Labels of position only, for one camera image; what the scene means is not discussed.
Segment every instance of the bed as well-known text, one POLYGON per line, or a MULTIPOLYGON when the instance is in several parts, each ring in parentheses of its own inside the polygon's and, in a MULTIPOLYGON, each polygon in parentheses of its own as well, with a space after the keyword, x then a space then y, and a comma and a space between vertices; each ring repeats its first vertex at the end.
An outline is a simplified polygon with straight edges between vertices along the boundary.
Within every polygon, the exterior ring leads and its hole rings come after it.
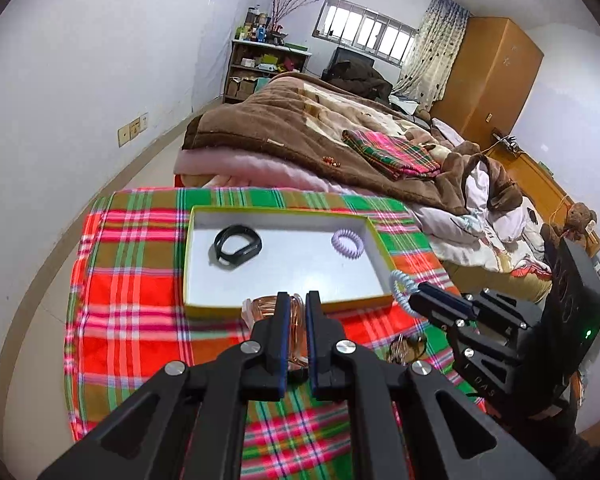
POLYGON ((238 105, 195 118, 174 166, 184 187, 292 188, 405 203, 461 292, 485 286, 539 302, 551 287, 540 215, 476 144, 304 74, 277 76, 238 105), (442 146, 440 171, 393 181, 343 142, 365 130, 442 146), (531 221, 536 218, 537 224, 531 221))

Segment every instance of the floor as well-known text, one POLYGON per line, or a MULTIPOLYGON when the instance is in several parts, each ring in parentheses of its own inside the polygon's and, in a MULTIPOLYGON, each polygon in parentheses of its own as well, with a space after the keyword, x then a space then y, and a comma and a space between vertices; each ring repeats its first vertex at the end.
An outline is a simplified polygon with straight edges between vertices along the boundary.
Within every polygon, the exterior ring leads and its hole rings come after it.
MULTIPOLYGON (((173 186, 182 136, 125 187, 173 186)), ((77 246, 37 309, 16 362, 4 417, 3 460, 16 480, 33 480, 73 443, 64 402, 62 347, 77 246)))

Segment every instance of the red plaid tablecloth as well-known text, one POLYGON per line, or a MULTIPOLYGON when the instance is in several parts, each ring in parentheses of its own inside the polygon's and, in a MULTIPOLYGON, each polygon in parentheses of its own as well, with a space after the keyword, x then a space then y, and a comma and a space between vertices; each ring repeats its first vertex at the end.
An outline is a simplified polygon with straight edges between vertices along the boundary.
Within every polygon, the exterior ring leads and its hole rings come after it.
MULTIPOLYGON (((408 209, 395 200, 264 189, 125 190, 100 199, 84 223, 67 313, 65 389, 76 440, 165 363, 208 362, 248 338, 241 320, 193 320, 184 314, 184 251, 194 205, 363 214, 396 267, 417 282, 456 291, 408 209)), ((472 391, 451 369, 444 334, 395 302, 335 317, 349 339, 382 357, 397 334, 426 332, 426 359, 462 391, 472 391)), ((350 478, 349 450, 346 404, 318 402, 302 384, 281 402, 250 402, 242 477, 350 478)))

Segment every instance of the purple spiral hair tie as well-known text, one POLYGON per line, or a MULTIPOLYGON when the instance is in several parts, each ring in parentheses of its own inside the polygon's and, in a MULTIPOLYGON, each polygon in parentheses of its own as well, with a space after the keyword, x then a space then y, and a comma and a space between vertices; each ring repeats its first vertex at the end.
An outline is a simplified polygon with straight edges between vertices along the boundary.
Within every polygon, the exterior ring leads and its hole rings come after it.
POLYGON ((365 245, 362 241, 362 238, 360 238, 357 234, 355 234, 355 232, 349 229, 340 229, 339 231, 336 231, 331 237, 331 244, 333 245, 333 248, 336 249, 336 251, 342 254, 342 256, 346 256, 351 260, 357 260, 360 256, 362 256, 362 253, 365 251, 365 245), (341 238, 348 238, 353 243, 355 243, 356 248, 348 248, 345 244, 342 243, 342 240, 340 240, 341 238))

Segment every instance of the black wrist band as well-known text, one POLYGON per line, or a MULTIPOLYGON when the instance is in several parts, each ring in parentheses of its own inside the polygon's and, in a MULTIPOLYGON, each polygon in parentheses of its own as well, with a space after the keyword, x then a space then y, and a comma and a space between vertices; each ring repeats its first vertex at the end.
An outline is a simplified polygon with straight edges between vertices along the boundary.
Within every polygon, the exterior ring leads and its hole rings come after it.
POLYGON ((239 266, 260 253, 262 250, 262 240, 257 232, 250 227, 231 225, 218 233, 214 241, 214 249, 216 250, 216 258, 218 260, 222 259, 232 265, 239 266), (229 237, 234 235, 244 235, 251 240, 251 243, 246 247, 238 249, 233 254, 223 253, 222 246, 229 237))

